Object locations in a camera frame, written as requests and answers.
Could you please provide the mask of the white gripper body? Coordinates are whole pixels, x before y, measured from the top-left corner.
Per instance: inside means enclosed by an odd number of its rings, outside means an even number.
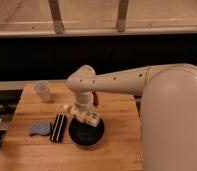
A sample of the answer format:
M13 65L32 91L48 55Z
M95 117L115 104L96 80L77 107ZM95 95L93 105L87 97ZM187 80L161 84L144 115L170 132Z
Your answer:
M93 94L91 92L75 93L75 106L79 111L88 111L93 106Z

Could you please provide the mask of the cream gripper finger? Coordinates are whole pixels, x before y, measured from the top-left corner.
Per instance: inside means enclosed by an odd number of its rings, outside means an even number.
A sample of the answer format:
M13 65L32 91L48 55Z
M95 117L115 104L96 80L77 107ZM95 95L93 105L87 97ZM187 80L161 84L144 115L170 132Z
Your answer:
M72 113L73 117L79 122L84 123L86 120L86 114L84 112L75 111Z

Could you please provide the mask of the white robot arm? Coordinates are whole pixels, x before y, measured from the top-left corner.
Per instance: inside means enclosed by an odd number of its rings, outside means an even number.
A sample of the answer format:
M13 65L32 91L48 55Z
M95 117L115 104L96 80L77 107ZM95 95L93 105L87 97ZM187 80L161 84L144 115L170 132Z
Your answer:
M76 103L92 91L139 95L144 171L197 171L197 66L153 65L97 75L84 65L67 79Z

